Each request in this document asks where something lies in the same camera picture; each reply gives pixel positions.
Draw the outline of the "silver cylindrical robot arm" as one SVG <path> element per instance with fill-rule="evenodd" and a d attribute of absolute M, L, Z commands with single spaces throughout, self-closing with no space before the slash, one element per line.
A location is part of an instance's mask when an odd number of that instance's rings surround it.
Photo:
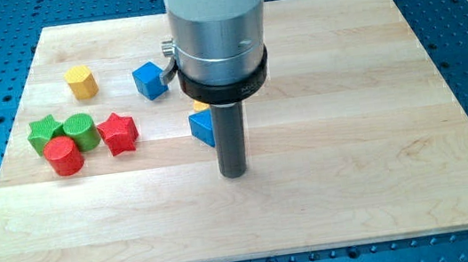
<path fill-rule="evenodd" d="M 169 65 L 162 83 L 206 104 L 247 99 L 266 80 L 264 0 L 163 0 L 171 39 L 162 44 Z"/>

